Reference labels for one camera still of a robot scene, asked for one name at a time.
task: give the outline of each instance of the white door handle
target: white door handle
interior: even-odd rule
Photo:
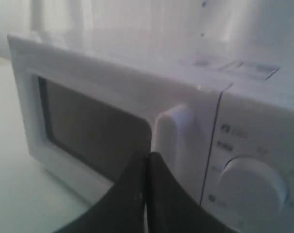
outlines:
[[[180,139],[194,121],[194,113],[185,104],[160,113],[156,119],[153,150],[162,155],[172,172],[175,171]]]

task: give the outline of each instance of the dark glass window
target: dark glass window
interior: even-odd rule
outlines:
[[[81,93],[39,78],[49,140],[115,181],[135,151],[148,153],[147,122]]]

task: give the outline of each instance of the black object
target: black object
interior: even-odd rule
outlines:
[[[177,183],[160,154],[134,154],[120,180],[84,215],[55,233],[234,233]]]

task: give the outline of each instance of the control panel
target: control panel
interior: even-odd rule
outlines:
[[[294,110],[223,94],[201,202],[241,233],[294,233]]]

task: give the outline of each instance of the microwave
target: microwave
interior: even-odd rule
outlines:
[[[83,198],[156,151],[227,226],[294,233],[294,58],[130,29],[8,40],[30,155]]]

